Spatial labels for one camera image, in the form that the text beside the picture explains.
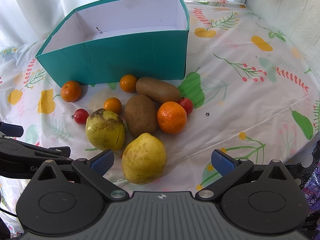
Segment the speckled yellow pear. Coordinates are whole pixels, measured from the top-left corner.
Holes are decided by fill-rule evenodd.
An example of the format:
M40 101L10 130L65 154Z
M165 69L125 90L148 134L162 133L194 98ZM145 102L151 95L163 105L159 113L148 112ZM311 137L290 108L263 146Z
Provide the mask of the speckled yellow pear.
M120 116L103 108L88 116L85 132L89 142L102 151L116 152L125 143L125 126Z

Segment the smooth yellow pear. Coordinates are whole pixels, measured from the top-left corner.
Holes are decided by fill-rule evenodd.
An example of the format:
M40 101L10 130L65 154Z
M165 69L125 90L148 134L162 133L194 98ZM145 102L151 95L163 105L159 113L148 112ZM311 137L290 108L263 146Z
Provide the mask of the smooth yellow pear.
M167 153L163 142L149 133L143 133L129 143L121 160L125 179L138 185L158 179L166 164Z

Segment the red cherry tomato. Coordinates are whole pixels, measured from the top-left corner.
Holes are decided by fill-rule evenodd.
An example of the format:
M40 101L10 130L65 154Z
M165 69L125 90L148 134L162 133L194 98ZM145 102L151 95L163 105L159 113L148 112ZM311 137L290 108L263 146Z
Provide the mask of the red cherry tomato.
M77 109L73 114L73 120L80 125L84 125L89 116L88 111L83 108Z
M181 98L178 103L184 108L187 115L193 111L193 102L189 98Z

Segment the orange cherry tomato front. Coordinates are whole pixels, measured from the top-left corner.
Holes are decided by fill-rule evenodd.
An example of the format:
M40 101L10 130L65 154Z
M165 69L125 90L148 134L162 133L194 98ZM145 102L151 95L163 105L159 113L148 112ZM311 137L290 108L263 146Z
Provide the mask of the orange cherry tomato front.
M121 115L122 112L122 104L121 101L118 98L112 97L112 98L108 98L105 102L104 102L104 109L108 110L108 111L112 111L118 115Z

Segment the orange cherry tomato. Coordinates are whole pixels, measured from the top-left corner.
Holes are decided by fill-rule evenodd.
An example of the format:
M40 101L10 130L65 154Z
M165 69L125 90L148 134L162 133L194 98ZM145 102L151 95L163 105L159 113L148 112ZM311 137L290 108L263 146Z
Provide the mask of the orange cherry tomato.
M126 93L133 93L136 91L136 83L137 83L138 79L131 74L127 74L124 75L121 79L120 79L120 88L122 91L126 92Z
M104 102L104 109L108 110L108 111L112 111L118 115L121 115L122 112L122 104L121 101L118 98L112 97L112 98L108 98L105 102Z

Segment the brown kiwi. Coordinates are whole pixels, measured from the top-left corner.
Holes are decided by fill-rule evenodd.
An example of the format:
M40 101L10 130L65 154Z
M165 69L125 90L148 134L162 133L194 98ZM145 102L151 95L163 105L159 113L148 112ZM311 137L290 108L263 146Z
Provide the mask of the brown kiwi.
M142 133L157 131L157 111L155 104L145 95L132 97L125 106L125 120L130 134L138 137Z
M151 77L141 77L138 79L136 82L136 91L138 94L145 95L159 104L168 101L178 102L181 98L180 91L177 87Z

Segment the large orange mandarin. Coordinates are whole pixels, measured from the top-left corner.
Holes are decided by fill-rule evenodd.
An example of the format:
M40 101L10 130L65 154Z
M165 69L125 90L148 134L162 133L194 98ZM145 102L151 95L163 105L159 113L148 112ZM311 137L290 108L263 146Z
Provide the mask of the large orange mandarin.
M164 133L178 134L186 126L187 113L177 102L168 101L159 107L157 122Z

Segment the small mandarin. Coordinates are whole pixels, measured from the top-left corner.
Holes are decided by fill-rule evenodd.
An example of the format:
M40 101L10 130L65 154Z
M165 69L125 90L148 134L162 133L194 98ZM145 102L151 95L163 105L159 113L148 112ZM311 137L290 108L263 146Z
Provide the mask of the small mandarin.
M77 101L81 93L81 86L76 81L67 81L61 88L61 97L65 102Z

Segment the purple patterned bedding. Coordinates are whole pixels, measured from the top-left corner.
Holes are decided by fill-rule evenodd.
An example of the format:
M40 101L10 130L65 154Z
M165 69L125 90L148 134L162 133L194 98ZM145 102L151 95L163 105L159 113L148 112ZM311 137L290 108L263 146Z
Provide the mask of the purple patterned bedding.
M319 142L304 148L286 166L309 205L301 233L309 239L319 239Z

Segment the floral plastic tablecloth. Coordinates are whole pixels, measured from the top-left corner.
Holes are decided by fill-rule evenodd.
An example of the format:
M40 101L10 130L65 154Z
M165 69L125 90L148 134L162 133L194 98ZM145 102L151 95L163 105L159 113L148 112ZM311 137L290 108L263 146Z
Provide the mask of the floral plastic tablecloth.
M58 85L36 58L44 42L4 51L1 64L1 122L22 126L16 140L54 148L68 146L70 158L91 159L102 150L86 137L89 115L108 98L122 104L124 146L104 178L129 194L104 200L80 182L72 163L46 160L30 179L1 176L1 239L303 239L309 205L285 166L319 135L319 82L280 32L244 5L224 0L185 3L189 33L185 76L161 80L193 102L184 129L164 133L157 122L167 164L155 181L125 179L121 160L133 137L120 81L81 86L65 102ZM212 152L221 150L254 163L215 200L195 194L222 176Z

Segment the teal cardboard box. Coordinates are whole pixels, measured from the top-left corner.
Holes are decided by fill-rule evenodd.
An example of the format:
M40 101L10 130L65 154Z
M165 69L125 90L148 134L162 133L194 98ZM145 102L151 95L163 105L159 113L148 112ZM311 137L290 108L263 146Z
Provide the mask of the teal cardboard box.
M73 9L36 58L60 86L118 82L126 74L181 80L188 33L184 0L99 0Z

